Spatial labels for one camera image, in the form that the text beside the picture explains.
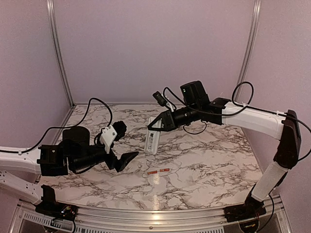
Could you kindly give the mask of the white remote control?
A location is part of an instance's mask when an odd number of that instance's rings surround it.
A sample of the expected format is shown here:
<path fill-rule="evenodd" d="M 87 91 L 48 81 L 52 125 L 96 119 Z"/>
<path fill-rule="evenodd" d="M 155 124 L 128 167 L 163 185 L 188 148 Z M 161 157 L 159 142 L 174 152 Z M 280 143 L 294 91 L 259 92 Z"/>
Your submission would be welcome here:
<path fill-rule="evenodd" d="M 160 131 L 147 130 L 144 152 L 155 155 L 157 153 L 160 139 Z"/>

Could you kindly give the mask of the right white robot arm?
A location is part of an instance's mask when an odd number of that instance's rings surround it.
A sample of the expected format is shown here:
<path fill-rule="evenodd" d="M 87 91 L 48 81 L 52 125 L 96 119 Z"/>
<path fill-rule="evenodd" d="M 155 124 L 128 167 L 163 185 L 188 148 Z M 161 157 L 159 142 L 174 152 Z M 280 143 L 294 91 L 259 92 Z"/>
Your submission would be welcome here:
<path fill-rule="evenodd" d="M 164 93 L 155 92 L 153 97 L 167 110 L 149 119 L 144 151 L 156 154 L 161 132 L 170 132 L 195 121 L 217 125 L 232 125 L 264 133 L 279 141 L 277 152 L 263 176 L 254 185 L 241 206 L 244 217 L 252 217 L 270 192 L 281 184 L 287 172 L 297 165 L 301 146 L 301 134 L 296 113 L 263 110 L 232 99 L 209 100 L 200 81 L 193 81 L 180 87 L 184 107 L 174 108 Z"/>

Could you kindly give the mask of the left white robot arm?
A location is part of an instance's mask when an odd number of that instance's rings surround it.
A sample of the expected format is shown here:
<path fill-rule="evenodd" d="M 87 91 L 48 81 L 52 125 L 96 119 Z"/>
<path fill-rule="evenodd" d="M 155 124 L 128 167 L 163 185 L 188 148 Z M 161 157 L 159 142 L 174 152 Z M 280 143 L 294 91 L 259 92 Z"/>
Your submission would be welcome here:
<path fill-rule="evenodd" d="M 69 172 L 81 174 L 100 163 L 117 172 L 138 155 L 137 151 L 117 157 L 112 148 L 114 142 L 124 137 L 126 127 L 115 130 L 112 126 L 102 129 L 99 142 L 89 143 L 87 128 L 76 126 L 62 133 L 58 145 L 41 145 L 36 149 L 0 152 L 0 184 L 34 205 L 42 203 L 43 209 L 51 216 L 61 212 L 61 204 L 56 201 L 55 191 L 48 185 L 35 185 L 9 173 L 10 170 L 26 171 L 41 176 L 66 176 Z"/>

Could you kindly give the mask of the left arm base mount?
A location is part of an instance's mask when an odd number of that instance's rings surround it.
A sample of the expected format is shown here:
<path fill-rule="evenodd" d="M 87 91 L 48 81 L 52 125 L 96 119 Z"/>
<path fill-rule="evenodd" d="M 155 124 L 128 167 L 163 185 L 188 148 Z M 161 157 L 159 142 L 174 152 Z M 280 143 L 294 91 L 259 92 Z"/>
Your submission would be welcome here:
<path fill-rule="evenodd" d="M 74 221 L 78 207 L 56 201 L 55 191 L 48 185 L 42 185 L 43 196 L 41 202 L 35 206 L 35 211 L 40 214 L 51 216 L 56 219 Z"/>

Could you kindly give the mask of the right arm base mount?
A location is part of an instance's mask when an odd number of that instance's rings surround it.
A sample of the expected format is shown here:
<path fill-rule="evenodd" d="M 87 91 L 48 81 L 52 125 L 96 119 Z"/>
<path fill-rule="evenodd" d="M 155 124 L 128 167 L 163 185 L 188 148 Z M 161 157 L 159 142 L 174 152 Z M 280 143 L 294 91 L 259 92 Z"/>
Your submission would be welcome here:
<path fill-rule="evenodd" d="M 227 222 L 245 220 L 259 217 L 267 213 L 264 202 L 258 201 L 249 194 L 243 204 L 232 205 L 224 208 Z"/>

